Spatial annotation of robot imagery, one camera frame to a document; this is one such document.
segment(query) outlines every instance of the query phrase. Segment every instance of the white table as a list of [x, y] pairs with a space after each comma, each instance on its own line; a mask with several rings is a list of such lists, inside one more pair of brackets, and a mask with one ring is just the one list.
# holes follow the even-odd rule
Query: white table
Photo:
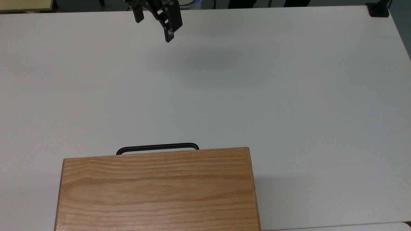
[[333, 226], [311, 229], [288, 229], [287, 231], [411, 231], [405, 223], [366, 224], [350, 226]]
[[263, 230], [411, 220], [411, 62], [365, 6], [0, 15], [0, 227], [51, 230], [63, 158], [248, 146]]

